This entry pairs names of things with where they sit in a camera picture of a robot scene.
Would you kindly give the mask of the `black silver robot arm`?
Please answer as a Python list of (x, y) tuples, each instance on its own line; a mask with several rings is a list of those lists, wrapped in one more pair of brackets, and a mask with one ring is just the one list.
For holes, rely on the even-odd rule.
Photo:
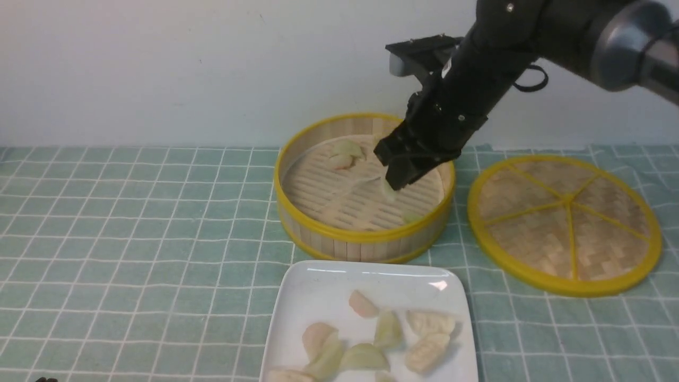
[(677, 21), (655, 1), (478, 1), (463, 37), (386, 46), (394, 76), (414, 76), (404, 121), (376, 144), (385, 181), (399, 190), (458, 159), (472, 135), (540, 58), (618, 92), (639, 85), (677, 104)]

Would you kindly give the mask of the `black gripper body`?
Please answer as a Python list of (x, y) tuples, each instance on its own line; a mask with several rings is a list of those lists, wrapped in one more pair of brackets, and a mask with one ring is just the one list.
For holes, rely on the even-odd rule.
[(407, 112), (405, 144), (432, 154), (458, 154), (535, 60), (525, 43), (497, 47), (480, 32), (468, 32)]

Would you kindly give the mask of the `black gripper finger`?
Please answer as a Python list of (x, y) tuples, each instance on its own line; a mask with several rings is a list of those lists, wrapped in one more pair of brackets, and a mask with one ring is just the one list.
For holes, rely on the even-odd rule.
[(381, 138), (374, 149), (381, 164), (390, 168), (415, 168), (420, 152), (419, 140), (409, 123), (400, 123)]

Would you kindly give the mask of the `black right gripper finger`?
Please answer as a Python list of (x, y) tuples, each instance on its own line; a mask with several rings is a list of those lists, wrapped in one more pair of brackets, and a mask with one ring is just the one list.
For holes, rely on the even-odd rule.
[(460, 155), (461, 150), (393, 155), (386, 161), (386, 181), (393, 190), (399, 191), (417, 182), (439, 165), (458, 159)]

